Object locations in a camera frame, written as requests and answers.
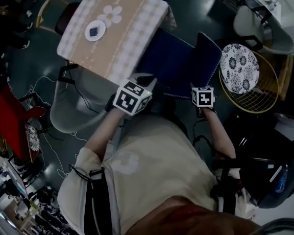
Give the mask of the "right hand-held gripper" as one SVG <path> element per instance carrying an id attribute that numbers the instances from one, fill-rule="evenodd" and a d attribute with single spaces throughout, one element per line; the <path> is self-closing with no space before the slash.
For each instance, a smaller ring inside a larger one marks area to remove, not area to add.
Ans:
<path id="1" fill-rule="evenodd" d="M 196 116 L 203 117 L 202 108 L 214 110 L 215 96 L 213 87 L 195 88 L 192 87 L 192 103 L 196 107 Z"/>

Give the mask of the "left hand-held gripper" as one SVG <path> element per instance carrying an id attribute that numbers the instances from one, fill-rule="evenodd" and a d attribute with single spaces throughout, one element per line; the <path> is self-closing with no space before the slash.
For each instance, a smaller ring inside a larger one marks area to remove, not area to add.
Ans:
<path id="1" fill-rule="evenodd" d="M 157 78 L 153 78 L 153 75 L 149 73 L 134 73 L 129 79 L 123 80 L 119 86 L 113 106 L 134 116 L 144 110 L 152 99 L 152 91 L 157 83 Z M 136 83 L 150 84 L 145 89 Z"/>

